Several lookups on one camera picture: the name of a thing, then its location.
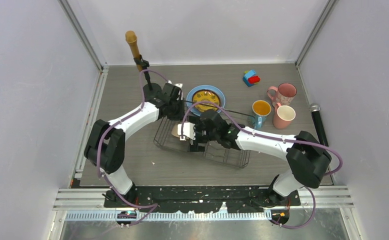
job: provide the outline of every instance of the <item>black microphone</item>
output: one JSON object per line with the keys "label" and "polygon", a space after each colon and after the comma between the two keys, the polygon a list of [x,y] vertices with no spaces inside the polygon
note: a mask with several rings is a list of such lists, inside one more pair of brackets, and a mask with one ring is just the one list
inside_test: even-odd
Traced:
{"label": "black microphone", "polygon": [[320,105],[318,105],[317,103],[313,103],[309,105],[309,110],[311,111],[312,121],[314,122],[315,131],[318,135],[319,143],[328,147],[329,142],[327,141],[323,121],[321,120]]}

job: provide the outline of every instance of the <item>pink mug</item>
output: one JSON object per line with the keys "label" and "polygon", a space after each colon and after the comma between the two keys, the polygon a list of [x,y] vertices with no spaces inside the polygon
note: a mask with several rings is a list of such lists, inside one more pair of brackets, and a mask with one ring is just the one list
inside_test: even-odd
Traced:
{"label": "pink mug", "polygon": [[[271,96],[270,91],[274,90],[274,96]],[[272,105],[275,107],[276,103],[281,103],[281,105],[289,105],[293,98],[298,93],[298,90],[295,86],[290,83],[282,83],[278,87],[270,86],[266,91],[266,94],[271,99]]]}
{"label": "pink mug", "polygon": [[275,113],[272,124],[276,129],[285,129],[292,123],[295,117],[296,112],[291,106],[282,105],[277,102],[275,104]]}

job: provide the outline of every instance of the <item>wall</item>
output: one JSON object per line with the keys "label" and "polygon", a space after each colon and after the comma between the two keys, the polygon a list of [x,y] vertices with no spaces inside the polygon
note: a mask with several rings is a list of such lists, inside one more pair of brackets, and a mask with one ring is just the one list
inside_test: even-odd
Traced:
{"label": "wall", "polygon": [[57,0],[0,1],[0,239],[43,238],[98,76]]}
{"label": "wall", "polygon": [[295,62],[326,0],[71,0],[109,65]]}
{"label": "wall", "polygon": [[389,239],[389,1],[339,1],[301,72],[366,236]]}

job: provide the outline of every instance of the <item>cup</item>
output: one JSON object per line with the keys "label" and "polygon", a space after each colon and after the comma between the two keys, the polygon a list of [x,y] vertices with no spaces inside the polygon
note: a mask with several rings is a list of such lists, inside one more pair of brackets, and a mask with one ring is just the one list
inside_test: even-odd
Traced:
{"label": "cup", "polygon": [[265,119],[267,119],[267,116],[271,113],[271,105],[264,100],[258,100],[252,104],[252,111],[255,120],[254,122],[251,122],[251,124],[253,125],[253,128],[257,130],[262,127]]}
{"label": "cup", "polygon": [[275,113],[272,124],[276,129],[285,129],[292,123],[295,117],[296,112],[291,106],[282,105],[277,102],[275,104]]}
{"label": "cup", "polygon": [[[275,94],[272,96],[270,91],[274,90]],[[281,105],[290,105],[290,102],[298,93],[298,90],[295,86],[290,83],[282,83],[278,87],[270,86],[266,91],[266,94],[271,99],[272,106],[275,107],[276,103],[281,103]]]}

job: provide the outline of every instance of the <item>dish rack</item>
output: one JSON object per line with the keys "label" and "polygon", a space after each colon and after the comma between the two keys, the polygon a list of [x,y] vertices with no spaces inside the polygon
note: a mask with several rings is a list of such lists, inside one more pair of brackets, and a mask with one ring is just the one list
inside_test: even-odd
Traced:
{"label": "dish rack", "polygon": [[202,158],[237,168],[245,168],[248,165],[249,158],[251,156],[250,150],[224,148],[216,141],[210,141],[204,144],[200,143],[199,145],[205,147],[204,152],[190,152],[190,142],[188,140],[180,141],[178,137],[172,135],[174,126],[179,123],[179,121],[162,118],[153,138],[154,144],[164,150],[187,153],[197,158]]}

